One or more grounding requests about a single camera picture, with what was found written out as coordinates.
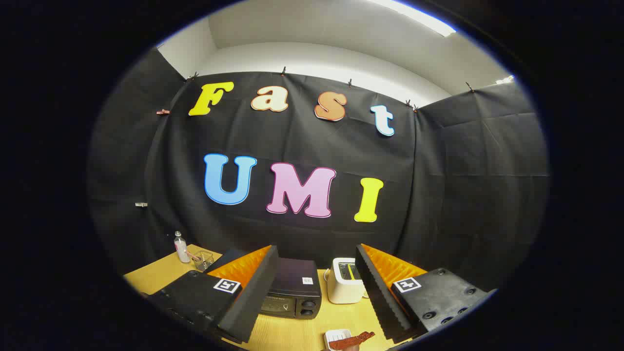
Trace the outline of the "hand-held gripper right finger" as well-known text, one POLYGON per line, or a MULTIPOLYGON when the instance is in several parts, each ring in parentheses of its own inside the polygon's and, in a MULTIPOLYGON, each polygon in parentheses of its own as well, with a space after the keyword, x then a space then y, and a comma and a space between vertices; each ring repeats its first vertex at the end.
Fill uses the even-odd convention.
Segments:
POLYGON ((356 245, 355 264, 384 337, 395 344, 444 327, 490 298, 450 269, 425 271, 369 245, 356 245))

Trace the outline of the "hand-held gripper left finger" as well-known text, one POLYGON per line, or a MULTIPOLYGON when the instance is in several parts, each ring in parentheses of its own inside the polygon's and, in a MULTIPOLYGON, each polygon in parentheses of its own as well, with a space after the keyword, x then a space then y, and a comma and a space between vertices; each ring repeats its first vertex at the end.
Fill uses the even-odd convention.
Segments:
POLYGON ((191 270, 147 294, 157 309, 214 341, 248 342, 278 269, 278 248, 231 250, 206 271, 191 270))

